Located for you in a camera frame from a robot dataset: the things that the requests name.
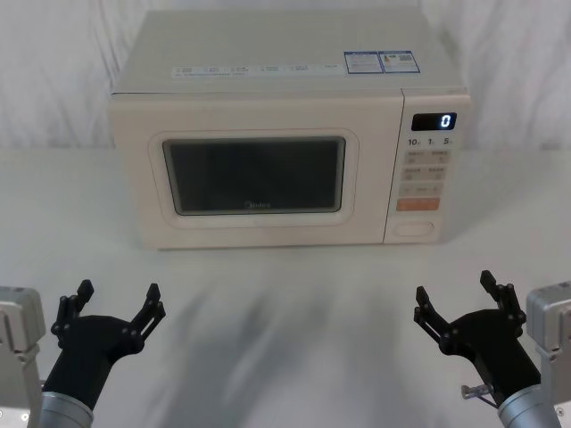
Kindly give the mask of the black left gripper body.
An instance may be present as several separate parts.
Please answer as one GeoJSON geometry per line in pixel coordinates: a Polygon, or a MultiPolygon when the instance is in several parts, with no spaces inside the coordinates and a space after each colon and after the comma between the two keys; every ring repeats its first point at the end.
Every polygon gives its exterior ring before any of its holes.
{"type": "Polygon", "coordinates": [[[116,317],[86,316],[55,322],[60,355],[43,386],[93,410],[113,365],[144,347],[144,336],[116,317]]]}

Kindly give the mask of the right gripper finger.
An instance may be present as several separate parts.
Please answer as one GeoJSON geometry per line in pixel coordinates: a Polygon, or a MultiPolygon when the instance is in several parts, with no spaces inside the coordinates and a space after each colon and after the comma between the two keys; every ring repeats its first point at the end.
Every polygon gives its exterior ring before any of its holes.
{"type": "Polygon", "coordinates": [[[496,302],[502,319],[507,322],[513,337],[519,338],[523,334],[522,325],[526,321],[526,314],[520,307],[514,285],[498,284],[489,270],[481,272],[480,285],[496,302]]]}
{"type": "Polygon", "coordinates": [[[450,324],[436,312],[423,286],[416,289],[416,303],[414,322],[438,344],[440,349],[448,349],[451,340],[450,324]]]}

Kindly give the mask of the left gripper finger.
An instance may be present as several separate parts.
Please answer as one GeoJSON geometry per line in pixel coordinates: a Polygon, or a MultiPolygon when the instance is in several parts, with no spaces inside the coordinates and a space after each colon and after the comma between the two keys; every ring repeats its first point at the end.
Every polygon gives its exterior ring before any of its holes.
{"type": "Polygon", "coordinates": [[[161,301],[161,291],[156,283],[150,284],[145,303],[124,330],[130,351],[141,351],[146,339],[158,324],[166,317],[166,311],[161,301]]]}
{"type": "Polygon", "coordinates": [[[63,344],[63,336],[70,329],[71,321],[79,317],[94,291],[92,282],[84,279],[75,294],[63,295],[59,299],[56,319],[51,327],[51,333],[56,336],[59,344],[63,344]]]}

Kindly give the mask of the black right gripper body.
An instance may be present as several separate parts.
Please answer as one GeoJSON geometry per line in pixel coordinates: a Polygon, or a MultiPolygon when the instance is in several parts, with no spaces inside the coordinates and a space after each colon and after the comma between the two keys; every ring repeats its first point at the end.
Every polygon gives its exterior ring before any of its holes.
{"type": "Polygon", "coordinates": [[[492,388],[492,399],[501,404],[514,393],[541,382],[539,370],[518,338],[525,313],[484,309],[452,322],[438,321],[441,352],[466,358],[483,384],[492,388]]]}

